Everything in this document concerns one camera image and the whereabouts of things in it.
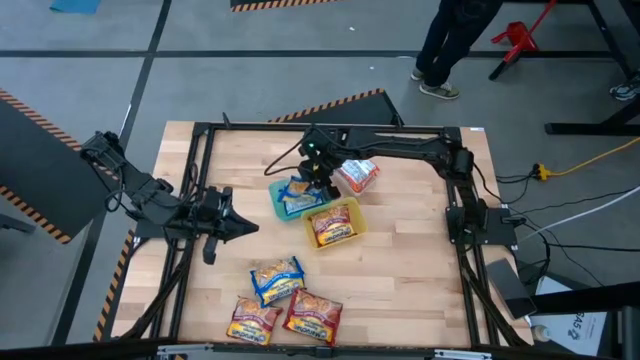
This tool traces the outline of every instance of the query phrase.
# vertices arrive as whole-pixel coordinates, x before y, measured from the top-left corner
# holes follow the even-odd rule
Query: wooden table
[[[185,168],[193,124],[167,123],[156,161],[154,176],[168,180],[176,189]],[[497,192],[484,131],[461,130],[464,145],[475,153],[488,186]],[[260,225],[260,231],[220,244],[214,266],[202,261],[204,241],[198,241],[179,340],[236,341],[225,332],[237,297],[255,297],[249,270],[273,259],[295,255],[306,272],[308,289],[344,304],[338,346],[469,347],[460,273],[444,219],[447,206],[444,181],[428,164],[374,158],[381,175],[359,198],[369,232],[356,241],[315,251],[309,246],[301,223],[280,221],[271,204],[268,185],[291,173],[263,176],[264,168],[300,137],[298,132],[216,131],[207,183],[232,186],[235,210]],[[297,165],[300,159],[294,151],[280,165]],[[480,188],[480,195],[490,205],[497,205]],[[483,249],[487,263],[505,257],[513,263],[503,247]],[[128,330],[156,295],[166,250],[163,240],[153,239],[131,259],[112,336]],[[493,298],[519,335],[531,342],[527,324],[522,320],[511,321],[498,297],[494,294]],[[287,298],[276,305],[286,309],[288,303]],[[166,309],[161,334],[168,331],[172,299]],[[481,309],[476,299],[481,338],[487,342]],[[281,315],[272,344],[321,344],[282,329],[283,320]]]

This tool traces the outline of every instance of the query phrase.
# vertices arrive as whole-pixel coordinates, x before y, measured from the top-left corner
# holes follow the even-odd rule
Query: hazard tape
[[[71,148],[73,151],[80,151],[82,149],[82,145],[74,140],[70,135],[62,131],[59,127],[50,123],[47,119],[45,119],[42,115],[38,114],[35,110],[30,108],[28,105],[25,105],[20,100],[16,99],[13,95],[9,94],[5,90],[0,88],[0,100],[6,102],[7,104],[14,107],[16,110],[20,111],[23,115],[31,119],[36,125],[40,126],[43,130],[51,134],[51,136],[58,139],[60,142]],[[118,177],[107,168],[103,166],[98,166],[98,164],[93,164],[96,168],[102,170],[108,176],[111,176],[112,179],[118,181]],[[62,230],[58,229],[54,224],[50,223],[42,214],[40,214],[36,209],[29,206],[24,200],[20,199],[20,197],[14,194],[8,187],[0,184],[0,194],[7,198],[11,204],[17,207],[20,211],[22,211],[25,215],[27,215],[31,220],[35,221],[40,227],[42,227],[46,232],[51,234],[56,240],[58,240],[62,244],[66,244],[71,241],[71,237],[65,234]]]
[[[337,2],[340,0],[275,0],[266,2],[255,2],[252,4],[240,4],[231,7],[231,12],[244,12],[263,9],[275,9],[300,5],[313,5],[328,2]]]
[[[122,274],[124,273],[124,269],[129,261],[129,254],[133,250],[133,237],[135,233],[133,230],[129,230],[127,233],[127,237],[124,241],[124,245],[122,246],[122,251],[120,251],[120,257],[118,258],[118,263],[116,264],[116,270],[113,272],[113,277],[111,278],[111,283],[109,284],[109,289],[107,290],[107,297],[104,300],[104,305],[102,306],[102,310],[100,311],[100,317],[98,318],[98,324],[96,325],[96,329],[93,332],[93,341],[100,342],[104,338],[104,328],[107,323],[107,319],[109,318],[109,314],[113,309],[113,302],[116,296],[116,292],[118,291],[118,285],[120,282],[124,281]]]
[[[340,100],[334,100],[330,103],[326,103],[324,105],[320,105],[320,106],[314,106],[312,108],[308,108],[308,109],[304,109],[292,114],[288,114],[288,115],[284,115],[284,116],[280,116],[277,117],[275,119],[271,119],[268,120],[268,123],[282,123],[282,122],[286,122],[286,121],[293,121],[297,118],[300,118],[302,116],[305,115],[309,115],[318,111],[323,111],[323,110],[327,110],[327,109],[331,109],[333,107],[339,106],[339,105],[343,105],[346,103],[350,103],[352,101],[356,101],[356,100],[360,100],[360,99],[364,99],[366,97],[372,96],[372,95],[377,95],[377,94],[382,94],[384,93],[384,89],[378,88],[375,90],[369,90],[367,92],[363,92],[357,95],[351,95],[351,96],[347,96],[346,98],[340,99]]]

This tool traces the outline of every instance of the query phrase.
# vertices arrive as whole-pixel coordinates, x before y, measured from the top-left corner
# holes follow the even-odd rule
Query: shoe
[[[413,68],[413,71],[411,72],[411,80],[420,81],[422,79],[424,79],[424,73],[418,70],[418,68]]]
[[[640,94],[640,74],[609,90],[609,94],[620,101],[631,100]]]
[[[443,100],[453,100],[460,96],[460,91],[451,86],[449,82],[445,82],[444,84],[436,87],[430,87],[425,83],[422,83],[420,84],[420,92]]]

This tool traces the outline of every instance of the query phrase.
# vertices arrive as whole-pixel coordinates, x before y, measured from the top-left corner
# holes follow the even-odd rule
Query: concrete floor
[[[160,50],[365,49],[418,50],[437,10],[437,1],[349,0],[298,8],[233,14],[225,1],[174,1]],[[0,13],[0,50],[137,49],[149,44],[161,0],[103,1],[94,16],[52,13],[41,1],[5,4]],[[621,47],[638,65],[637,34],[617,2],[599,5]],[[489,39],[515,19],[531,23],[541,5],[506,4],[474,50],[499,50]],[[536,33],[546,50],[605,50],[586,7],[559,6]],[[451,81],[459,100],[421,95],[408,79],[411,59],[391,58],[200,58],[157,59],[151,69],[127,156],[151,170],[170,120],[267,119],[373,88],[384,88],[408,124],[481,126],[487,129],[497,172],[528,171],[544,162],[563,169],[627,141],[607,137],[550,137],[549,121],[597,122],[622,104],[607,90],[623,80],[612,61],[521,60],[499,82],[487,75],[495,59],[461,61]],[[95,130],[118,131],[127,112],[142,59],[2,58],[0,87],[62,129],[86,140]],[[518,210],[622,190],[637,185],[640,148],[611,156],[573,176],[532,183]],[[511,199],[520,185],[500,188]],[[635,199],[588,219],[559,227],[566,244],[640,247],[640,211]],[[535,213],[548,224],[602,202]],[[20,217],[4,199],[0,211]],[[105,290],[130,224],[110,214],[69,340],[91,340]],[[0,231],[0,347],[47,344],[68,287],[83,236],[61,246],[41,230],[32,236]],[[604,284],[640,280],[637,255],[569,250]],[[541,259],[543,246],[527,240],[518,257]],[[591,286],[583,270],[553,250],[551,271]],[[218,355],[216,358],[240,358]]]

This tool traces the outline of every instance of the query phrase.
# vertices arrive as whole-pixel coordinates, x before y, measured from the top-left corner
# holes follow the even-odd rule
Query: yellow tray
[[[334,207],[342,206],[342,205],[347,205],[347,208],[349,209],[349,219],[351,220],[351,226],[353,226],[353,231],[356,234],[346,239],[338,240],[336,242],[333,242],[325,246],[319,246],[318,242],[316,241],[316,234],[313,231],[313,226],[311,225],[311,219],[310,219],[311,216],[317,213],[321,213],[325,210],[332,209]],[[304,223],[304,228],[307,232],[307,238],[309,239],[309,243],[316,250],[326,249],[328,247],[340,244],[342,242],[353,240],[355,238],[362,236],[362,234],[367,232],[367,221],[362,216],[362,212],[360,211],[360,205],[358,204],[358,200],[352,197],[343,198],[337,201],[333,201],[327,205],[318,206],[316,208],[309,209],[303,212],[300,215],[300,218]]]

